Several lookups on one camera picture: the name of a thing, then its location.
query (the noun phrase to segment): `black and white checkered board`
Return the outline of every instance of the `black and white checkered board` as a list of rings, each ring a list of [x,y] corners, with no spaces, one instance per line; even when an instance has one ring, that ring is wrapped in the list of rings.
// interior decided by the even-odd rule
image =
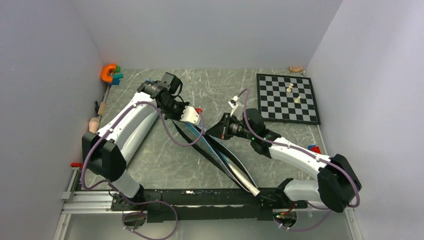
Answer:
[[[307,77],[257,74],[257,104],[266,121],[320,124],[312,82]],[[293,84],[291,92],[286,88]],[[300,96],[300,103],[295,99]]]

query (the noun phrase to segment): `white wall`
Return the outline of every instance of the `white wall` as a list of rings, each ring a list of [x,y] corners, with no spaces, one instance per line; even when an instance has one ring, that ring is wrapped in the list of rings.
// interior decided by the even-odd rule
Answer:
[[[101,69],[70,1],[1,1],[0,239],[53,238]]]
[[[306,66],[342,0],[72,0],[124,68]]]
[[[344,0],[306,73],[363,189],[366,240],[423,239],[424,2]]]

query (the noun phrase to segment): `marble table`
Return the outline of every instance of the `marble table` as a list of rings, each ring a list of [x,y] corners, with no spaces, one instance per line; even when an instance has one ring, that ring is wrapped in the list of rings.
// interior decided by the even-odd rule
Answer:
[[[100,127],[110,122],[131,100],[139,85],[146,79],[161,80],[165,72],[172,73],[183,82],[181,96],[194,107],[203,109],[205,127],[217,123],[222,114],[230,112],[228,101],[244,88],[250,89],[247,107],[257,108],[256,74],[299,76],[286,70],[272,69],[127,69],[118,86],[112,86],[107,97],[105,114]],[[266,126],[289,141],[307,147],[315,144],[323,149],[316,125],[265,122]],[[185,143],[171,121],[170,133]],[[276,187],[286,178],[308,180],[310,176],[280,160],[259,155],[245,139],[233,137],[224,144],[243,162],[259,187]],[[212,163],[192,147],[174,144],[166,135],[160,121],[156,121],[127,166],[132,177],[144,188],[237,188],[237,186]],[[86,182],[92,185],[101,176],[91,172]],[[108,189],[101,184],[97,189]]]

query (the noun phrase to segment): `tabletop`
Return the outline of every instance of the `tabletop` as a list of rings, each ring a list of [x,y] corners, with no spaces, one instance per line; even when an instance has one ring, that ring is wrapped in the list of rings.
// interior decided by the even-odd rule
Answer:
[[[223,113],[231,111],[228,101],[244,88],[250,89],[247,107],[258,107],[256,74],[300,76],[299,73],[273,69],[124,69],[121,72],[124,78],[119,85],[110,88],[100,127],[109,123],[128,104],[141,83],[146,79],[160,81],[166,72],[176,75],[183,82],[182,98],[191,106],[203,109],[206,128],[216,124]],[[166,121],[166,124],[177,141],[186,143],[171,121]],[[317,145],[323,149],[316,125],[268,121],[265,124],[294,144],[304,148]],[[310,179],[305,172],[290,164],[257,154],[246,139],[233,137],[223,143],[242,161],[259,187],[276,187],[286,178]],[[194,148],[174,144],[158,120],[127,169],[147,189],[237,188],[228,176]],[[85,177],[90,185],[102,179],[89,171]],[[108,188],[101,184],[96,189]]]

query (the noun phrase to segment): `red clip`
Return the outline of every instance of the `red clip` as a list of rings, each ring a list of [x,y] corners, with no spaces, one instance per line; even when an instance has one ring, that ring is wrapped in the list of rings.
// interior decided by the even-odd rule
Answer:
[[[321,150],[319,146],[313,146],[310,148],[310,150],[314,153],[321,154]]]
[[[70,166],[73,167],[73,168],[80,168],[80,169],[82,169],[83,168],[83,163],[82,162],[73,162],[73,163],[70,164]]]

